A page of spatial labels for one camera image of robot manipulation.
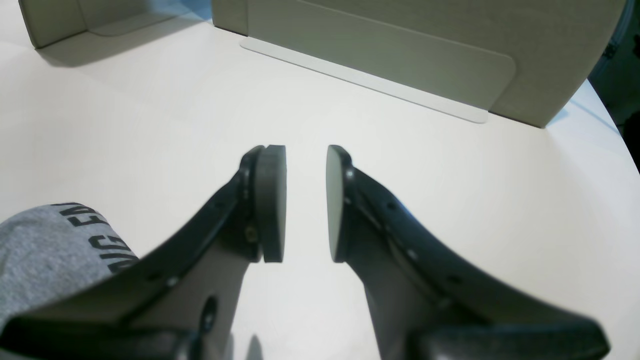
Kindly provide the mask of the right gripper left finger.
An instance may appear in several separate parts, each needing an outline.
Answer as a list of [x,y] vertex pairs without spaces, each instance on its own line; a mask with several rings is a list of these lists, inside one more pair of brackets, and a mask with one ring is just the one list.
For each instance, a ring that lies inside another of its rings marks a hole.
[[37,360],[217,360],[251,263],[284,257],[286,148],[256,146],[172,237],[128,269],[12,318],[9,353]]

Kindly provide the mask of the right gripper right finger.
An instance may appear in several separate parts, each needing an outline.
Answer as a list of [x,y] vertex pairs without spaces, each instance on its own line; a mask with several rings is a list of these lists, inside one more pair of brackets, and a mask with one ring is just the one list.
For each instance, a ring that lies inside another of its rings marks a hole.
[[365,290],[382,360],[601,360],[601,326],[474,266],[425,228],[347,150],[326,157],[331,257]]

